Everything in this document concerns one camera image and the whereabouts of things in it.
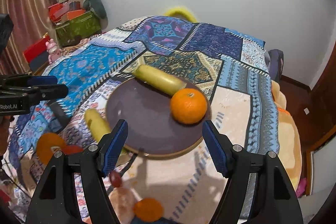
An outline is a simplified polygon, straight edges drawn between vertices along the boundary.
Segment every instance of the cable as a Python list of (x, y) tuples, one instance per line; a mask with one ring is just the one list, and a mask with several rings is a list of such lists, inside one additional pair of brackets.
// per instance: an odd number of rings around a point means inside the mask
[(14, 179), (14, 175), (13, 175), (13, 173), (12, 173), (12, 170), (11, 170), (11, 168), (9, 167), (10, 162), (7, 162), (6, 159), (3, 159), (3, 160), (5, 161), (5, 165), (7, 165), (8, 170), (9, 170), (9, 172), (10, 172), (12, 178)]
[(16, 213), (14, 213), (14, 215), (15, 215), (15, 217), (17, 218), (17, 220), (20, 221), (20, 223), (25, 224), (25, 222), (24, 222), (21, 218), (19, 218), (19, 216), (17, 216)]
[(119, 175), (122, 177), (126, 171), (131, 167), (133, 162), (135, 161), (135, 158), (137, 157), (138, 154), (133, 154), (129, 162), (125, 165), (125, 167), (119, 172)]
[(32, 197), (30, 195), (28, 195), (24, 190), (21, 189), (21, 187), (19, 187), (13, 180), (12, 178), (6, 174), (6, 176), (10, 179), (10, 181), (17, 187), (19, 188), (27, 197), (29, 197), (30, 199), (32, 199)]

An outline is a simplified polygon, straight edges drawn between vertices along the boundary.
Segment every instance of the wooden floor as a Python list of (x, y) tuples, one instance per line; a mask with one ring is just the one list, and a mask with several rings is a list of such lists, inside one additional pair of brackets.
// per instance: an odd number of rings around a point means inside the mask
[[(286, 110), (292, 115), (296, 127), (300, 135), (301, 152), (302, 152), (302, 172), (301, 177), (307, 176), (305, 151), (312, 146), (317, 140), (321, 139), (321, 126), (316, 114), (318, 110), (314, 109), (309, 92), (292, 83), (280, 80), (280, 90), (286, 96)], [(309, 113), (306, 114), (304, 109), (308, 108)]]

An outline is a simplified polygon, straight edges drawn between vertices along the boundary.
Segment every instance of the striped curtain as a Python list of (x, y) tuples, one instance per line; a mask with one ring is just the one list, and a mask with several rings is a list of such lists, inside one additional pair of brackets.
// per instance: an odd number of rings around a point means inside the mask
[(47, 7), (56, 0), (0, 0), (0, 13), (9, 14), (14, 29), (0, 57), (0, 74), (26, 73), (30, 70), (23, 52), (46, 32), (56, 39)]

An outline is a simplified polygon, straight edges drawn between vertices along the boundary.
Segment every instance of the blue gripper pad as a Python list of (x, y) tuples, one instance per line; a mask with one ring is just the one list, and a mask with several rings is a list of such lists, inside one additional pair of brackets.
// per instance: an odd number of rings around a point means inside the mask
[(27, 80), (27, 86), (34, 85), (56, 85), (57, 84), (56, 76), (32, 76)]
[(105, 176), (114, 170), (116, 163), (118, 161), (120, 152), (125, 144), (128, 135), (128, 125), (126, 121), (120, 125), (118, 132), (115, 134), (109, 148), (107, 149), (104, 156), (104, 167), (102, 172)]
[(223, 177), (226, 177), (228, 174), (226, 155), (206, 121), (203, 122), (202, 135), (217, 172), (221, 173)]

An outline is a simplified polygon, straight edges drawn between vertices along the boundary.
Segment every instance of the banana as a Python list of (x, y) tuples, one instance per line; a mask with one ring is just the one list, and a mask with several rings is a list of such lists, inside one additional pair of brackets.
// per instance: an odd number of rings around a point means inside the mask
[(105, 134), (111, 133), (109, 123), (94, 108), (85, 111), (84, 119), (96, 142), (99, 142)]
[[(85, 111), (84, 120), (87, 124), (87, 127), (91, 131), (93, 139), (96, 142), (99, 142), (105, 134), (111, 133), (111, 127), (109, 123), (103, 119), (99, 112), (94, 108), (89, 108)], [(130, 159), (131, 157), (128, 155), (127, 150), (122, 148), (115, 166), (125, 164)]]
[(186, 83), (177, 77), (148, 65), (140, 65), (134, 70), (133, 75), (170, 96), (186, 86)]

